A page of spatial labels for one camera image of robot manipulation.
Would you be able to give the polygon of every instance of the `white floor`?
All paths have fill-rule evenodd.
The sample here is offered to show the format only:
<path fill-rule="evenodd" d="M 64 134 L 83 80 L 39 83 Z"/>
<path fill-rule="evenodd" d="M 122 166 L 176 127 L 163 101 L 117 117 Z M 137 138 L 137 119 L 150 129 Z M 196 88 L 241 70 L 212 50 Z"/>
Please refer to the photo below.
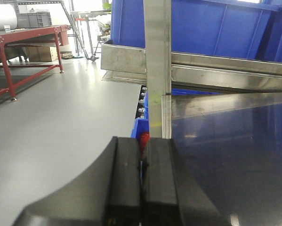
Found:
<path fill-rule="evenodd" d="M 100 60 L 64 67 L 0 104 L 0 226 L 79 175 L 112 136 L 130 136 L 140 86 L 101 81 Z"/>

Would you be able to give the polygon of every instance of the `red workbench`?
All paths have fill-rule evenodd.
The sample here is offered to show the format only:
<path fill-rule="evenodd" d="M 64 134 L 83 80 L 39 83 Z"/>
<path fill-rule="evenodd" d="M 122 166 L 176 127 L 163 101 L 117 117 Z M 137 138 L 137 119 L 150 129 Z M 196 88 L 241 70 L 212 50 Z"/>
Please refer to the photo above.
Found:
<path fill-rule="evenodd" d="M 60 48 L 59 46 L 69 44 L 67 39 L 67 32 L 70 29 L 68 25 L 58 25 L 58 26 L 50 26 L 50 27 L 41 27 L 41 28 L 33 28 L 26 30 L 19 30 L 10 33 L 0 32 L 0 59 L 2 62 L 2 66 L 4 68 L 5 76 L 8 82 L 7 88 L 0 88 L 0 96 L 4 93 L 9 92 L 12 99 L 11 101 L 16 101 L 16 88 L 19 86 L 31 81 L 39 77 L 40 75 L 52 70 L 53 68 L 59 67 L 60 73 L 63 73 L 63 66 L 61 62 L 60 56 Z M 43 36 L 52 35 L 52 39 L 42 39 Z M 57 48 L 58 62 L 57 65 L 8 65 L 7 57 L 5 54 L 5 47 L 13 46 L 17 44 L 17 46 L 24 47 L 28 46 L 28 43 L 55 43 Z M 33 74 L 17 83 L 12 82 L 10 68 L 13 67 L 46 67 L 46 69 Z"/>

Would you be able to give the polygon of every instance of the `white cylinder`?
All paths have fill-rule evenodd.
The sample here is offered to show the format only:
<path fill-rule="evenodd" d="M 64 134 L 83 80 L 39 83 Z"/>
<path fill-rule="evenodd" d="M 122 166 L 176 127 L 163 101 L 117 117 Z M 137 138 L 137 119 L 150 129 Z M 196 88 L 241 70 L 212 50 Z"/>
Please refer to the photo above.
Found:
<path fill-rule="evenodd" d="M 4 30 L 4 25 L 10 25 L 11 29 L 17 27 L 16 13 L 11 5 L 0 4 L 0 30 Z"/>

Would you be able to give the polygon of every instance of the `blue storage crate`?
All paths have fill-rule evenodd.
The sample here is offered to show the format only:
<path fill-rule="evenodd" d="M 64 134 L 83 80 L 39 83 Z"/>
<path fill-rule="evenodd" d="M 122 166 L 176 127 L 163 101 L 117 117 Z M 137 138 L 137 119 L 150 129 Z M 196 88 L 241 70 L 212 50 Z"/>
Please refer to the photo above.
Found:
<path fill-rule="evenodd" d="M 282 62 L 282 7 L 274 15 L 274 24 L 263 60 Z"/>
<path fill-rule="evenodd" d="M 115 45 L 145 47 L 142 0 L 113 0 Z M 272 11 L 236 0 L 173 0 L 172 50 L 254 59 Z"/>
<path fill-rule="evenodd" d="M 140 141 L 140 136 L 143 132 L 149 132 L 148 119 L 137 118 L 131 132 L 131 137 Z"/>

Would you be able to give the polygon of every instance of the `cardboard box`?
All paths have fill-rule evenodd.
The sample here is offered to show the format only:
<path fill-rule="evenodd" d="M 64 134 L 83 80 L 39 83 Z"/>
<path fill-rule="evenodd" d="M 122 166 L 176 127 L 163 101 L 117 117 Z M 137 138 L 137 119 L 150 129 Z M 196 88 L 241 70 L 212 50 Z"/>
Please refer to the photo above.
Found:
<path fill-rule="evenodd" d="M 58 59 L 56 47 L 27 47 L 30 62 L 49 62 Z"/>

